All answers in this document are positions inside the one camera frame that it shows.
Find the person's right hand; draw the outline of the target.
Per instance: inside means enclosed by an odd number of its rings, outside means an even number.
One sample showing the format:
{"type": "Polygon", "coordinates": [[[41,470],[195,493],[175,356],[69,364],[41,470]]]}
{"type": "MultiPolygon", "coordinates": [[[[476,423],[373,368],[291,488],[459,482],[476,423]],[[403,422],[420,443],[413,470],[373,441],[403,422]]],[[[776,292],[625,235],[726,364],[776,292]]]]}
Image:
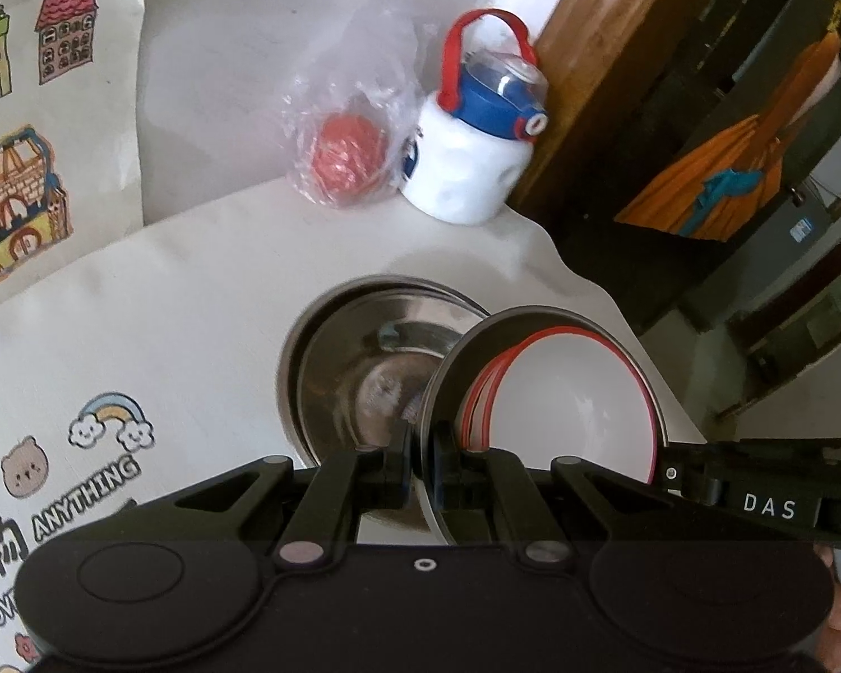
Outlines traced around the person's right hand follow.
{"type": "Polygon", "coordinates": [[[834,583],[833,608],[819,632],[816,660],[826,671],[841,673],[841,581],[835,571],[833,549],[828,545],[816,544],[814,551],[828,568],[834,583]]]}

